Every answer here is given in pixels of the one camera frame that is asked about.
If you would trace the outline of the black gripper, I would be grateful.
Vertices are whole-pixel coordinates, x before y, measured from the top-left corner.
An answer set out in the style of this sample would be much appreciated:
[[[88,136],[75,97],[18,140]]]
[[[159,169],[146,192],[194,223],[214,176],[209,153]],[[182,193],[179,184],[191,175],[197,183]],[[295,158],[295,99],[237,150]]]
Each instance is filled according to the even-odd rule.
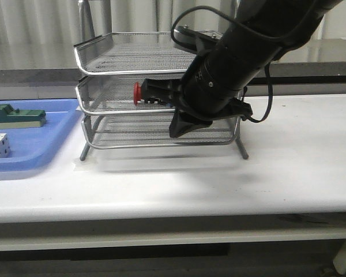
[[[230,82],[235,76],[237,59],[217,37],[183,26],[172,32],[172,39],[182,50],[196,55],[181,79],[147,78],[141,85],[141,99],[172,101],[175,111],[169,126],[171,138],[197,129],[208,128],[213,120],[252,115],[251,106],[236,94],[245,86],[245,78]]]

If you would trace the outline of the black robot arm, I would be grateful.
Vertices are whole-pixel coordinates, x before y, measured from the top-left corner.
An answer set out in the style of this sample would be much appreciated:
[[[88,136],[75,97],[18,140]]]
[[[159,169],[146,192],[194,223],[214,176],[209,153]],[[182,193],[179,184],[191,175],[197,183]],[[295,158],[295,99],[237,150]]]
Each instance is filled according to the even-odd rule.
[[[134,85],[134,101],[175,109],[169,131],[177,138],[213,121],[252,120],[251,106],[237,94],[270,63],[306,44],[336,1],[242,1],[221,38],[174,22],[171,38],[195,59],[180,79],[146,79]]]

